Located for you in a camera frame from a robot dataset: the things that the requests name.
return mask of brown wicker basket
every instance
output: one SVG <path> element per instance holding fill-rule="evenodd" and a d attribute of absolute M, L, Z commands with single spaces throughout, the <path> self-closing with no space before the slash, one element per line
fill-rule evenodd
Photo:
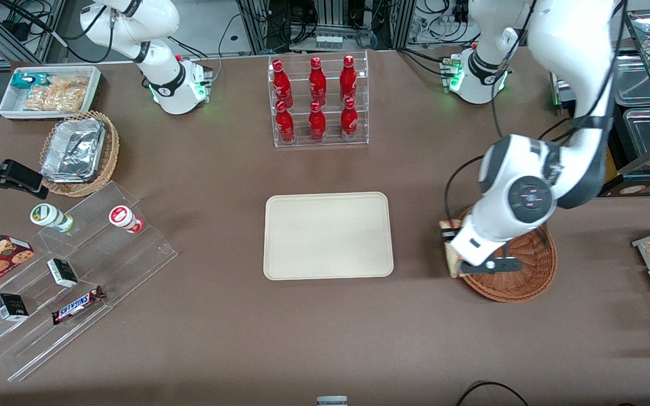
<path fill-rule="evenodd" d="M 465 218 L 467 211 L 461 215 Z M 502 255 L 503 249 L 496 251 Z M 495 275 L 473 274 L 463 280 L 476 292 L 498 302 L 520 303 L 537 298 L 550 286 L 555 276 L 557 254 L 549 231 L 540 226 L 530 233 L 515 237 L 508 254 L 523 262 L 518 272 L 499 272 Z"/>
<path fill-rule="evenodd" d="M 64 120 L 77 121 L 84 120 L 86 118 L 97 118 L 98 120 L 103 121 L 107 124 L 105 144 L 102 150 L 102 156 L 100 158 L 97 178 L 95 178 L 95 180 L 90 183 L 54 183 L 43 179 L 42 184 L 49 189 L 49 192 L 70 197 L 83 197 L 92 195 L 92 193 L 97 192 L 99 189 L 103 188 L 104 185 L 106 185 L 112 177 L 114 167 L 117 165 L 117 154 L 119 153 L 119 135 L 117 134 L 117 129 L 114 128 L 112 121 L 110 121 L 107 116 L 98 113 L 97 111 L 79 113 L 72 117 L 67 117 Z M 47 155 L 47 151 L 49 151 L 49 143 L 52 141 L 53 135 L 54 128 L 52 128 L 52 131 L 49 131 L 49 136 L 44 142 L 44 148 L 42 149 L 41 154 L 39 154 L 39 164 L 44 164 L 44 158 Z"/>

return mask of acrylic display stand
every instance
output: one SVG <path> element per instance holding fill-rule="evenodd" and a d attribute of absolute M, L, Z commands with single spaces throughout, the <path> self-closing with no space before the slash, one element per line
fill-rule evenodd
<path fill-rule="evenodd" d="M 29 318 L 0 317 L 0 364 L 9 381 L 20 381 L 108 313 L 142 282 L 177 256 L 167 239 L 147 223 L 137 198 L 115 182 L 67 211 L 68 233 L 43 228 L 29 239 L 36 256 L 0 280 L 0 293 L 21 295 Z M 144 219 L 145 229 L 130 234 L 109 223 L 109 211 L 126 205 Z M 66 259 L 80 282 L 74 288 L 54 283 L 46 262 Z M 101 285 L 106 297 L 54 326 L 52 312 Z"/>
<path fill-rule="evenodd" d="M 358 130 L 353 141 L 346 142 L 340 136 L 340 113 L 343 105 L 340 102 L 340 72 L 342 71 L 342 59 L 345 55 L 353 55 L 355 59 L 355 71 L 358 72 L 356 80 L 357 90 L 355 93 L 355 110 L 358 111 Z M 267 79 L 270 92 L 270 114 L 273 117 L 273 136 L 276 147 L 297 148 L 310 147 L 317 148 L 323 146 L 330 147 L 347 147 L 353 145 L 368 144 L 370 141 L 370 127 L 368 125 L 368 111 L 370 102 L 368 99 L 368 54 L 366 52 L 352 53 L 327 53 L 314 54 L 320 57 L 322 61 L 322 70 L 327 79 L 327 104 L 323 106 L 322 111 L 327 121 L 327 137 L 322 144 L 315 144 L 310 139 L 310 59 L 302 59 L 300 55 L 278 55 L 271 56 L 269 59 Z M 294 102 L 289 113 L 295 123 L 296 141 L 292 144 L 285 144 L 279 136 L 278 126 L 275 122 L 275 97 L 273 87 L 273 61 L 279 59 L 282 61 L 284 71 L 289 77 L 292 85 L 292 100 Z"/>

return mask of coca-cola bottle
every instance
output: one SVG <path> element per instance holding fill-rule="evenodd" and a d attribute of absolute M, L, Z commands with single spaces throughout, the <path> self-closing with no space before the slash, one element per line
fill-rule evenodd
<path fill-rule="evenodd" d="M 322 144 L 325 142 L 325 115 L 320 111 L 320 102 L 313 100 L 310 103 L 310 139 L 315 144 Z"/>
<path fill-rule="evenodd" d="M 355 72 L 355 58 L 346 55 L 342 59 L 342 72 L 340 72 L 340 102 L 345 104 L 345 98 L 355 97 L 355 81 L 358 74 Z"/>
<path fill-rule="evenodd" d="M 320 102 L 320 107 L 327 104 L 327 80 L 322 70 L 322 62 L 317 56 L 310 59 L 310 95 Z"/>
<path fill-rule="evenodd" d="M 345 98 L 345 109 L 340 114 L 340 136 L 345 141 L 353 141 L 358 130 L 358 112 L 355 111 L 355 99 Z"/>
<path fill-rule="evenodd" d="M 282 100 L 275 103 L 275 109 L 278 110 L 275 114 L 275 122 L 278 124 L 280 139 L 285 144 L 292 144 L 295 142 L 295 124 L 292 122 L 292 116 L 289 115 L 287 106 Z"/>
<path fill-rule="evenodd" d="M 289 84 L 289 77 L 282 70 L 282 61 L 275 59 L 273 61 L 273 70 L 275 75 L 273 77 L 273 86 L 275 87 L 275 97 L 278 100 L 284 101 L 286 108 L 292 107 L 292 87 Z"/>

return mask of brown table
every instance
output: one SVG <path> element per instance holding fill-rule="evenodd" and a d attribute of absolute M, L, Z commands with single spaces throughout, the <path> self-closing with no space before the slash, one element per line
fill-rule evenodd
<path fill-rule="evenodd" d="M 101 66 L 95 107 L 121 136 L 114 179 L 181 254 L 25 381 L 0 371 L 0 404 L 447 405 L 481 379 L 531 404 L 650 404 L 650 280 L 630 246 L 650 234 L 650 198 L 557 211 L 551 288 L 519 305 L 480 297 L 447 276 L 437 222 L 448 176 L 495 141 L 490 106 L 444 95 L 395 52 L 370 57 L 371 144 L 320 151 L 274 149 L 265 58 L 227 60 L 212 102 L 185 116 L 163 113 L 134 65 Z M 557 121 L 548 76 L 527 51 L 513 66 L 500 122 L 536 136 Z M 0 160 L 38 167 L 51 126 L 2 119 Z M 476 170 L 454 182 L 457 208 L 476 200 Z M 270 196 L 363 191 L 389 199 L 392 275 L 264 277 Z M 36 233 L 36 203 L 2 192 L 0 233 Z M 464 406 L 494 399 L 518 404 L 481 388 Z"/>

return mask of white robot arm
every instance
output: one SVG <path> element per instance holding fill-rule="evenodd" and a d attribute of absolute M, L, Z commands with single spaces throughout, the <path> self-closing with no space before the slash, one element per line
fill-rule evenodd
<path fill-rule="evenodd" d="M 470 3 L 474 10 L 490 2 L 471 0 Z M 528 26 L 529 48 L 542 66 L 573 88 L 576 95 L 573 128 L 576 130 L 566 146 L 511 134 L 488 149 L 478 175 L 483 197 L 473 206 L 450 242 L 469 264 L 482 264 L 506 242 L 540 226 L 557 206 L 575 208 L 598 194 L 603 184 L 610 125 L 612 49 L 608 23 L 612 11 L 612 0 L 539 0 L 535 3 Z M 489 16 L 499 18 L 495 13 Z M 502 18 L 513 21 L 510 15 Z M 478 23 L 481 27 L 491 26 L 490 21 L 478 20 Z M 501 41 L 510 38 L 507 31 L 508 28 L 502 36 L 492 34 L 491 39 L 485 36 L 470 59 L 484 59 L 479 56 L 481 49 L 491 57 L 496 54 L 494 49 L 502 52 L 503 46 L 484 47 L 483 42 L 492 42 L 494 37 Z M 482 64 L 471 63 L 464 67 L 464 83 L 469 79 L 467 75 L 472 74 L 471 68 L 482 69 Z M 470 87 L 475 88 L 475 83 L 461 90 L 467 91 Z M 478 87 L 474 93 L 481 96 L 493 89 L 480 81 Z"/>
<path fill-rule="evenodd" d="M 100 15 L 102 8 L 109 8 Z M 209 100 L 211 72 L 180 61 L 161 38 L 180 25 L 170 0 L 101 0 L 82 9 L 82 30 L 93 43 L 111 46 L 131 59 L 150 82 L 155 101 L 170 114 L 183 114 Z"/>

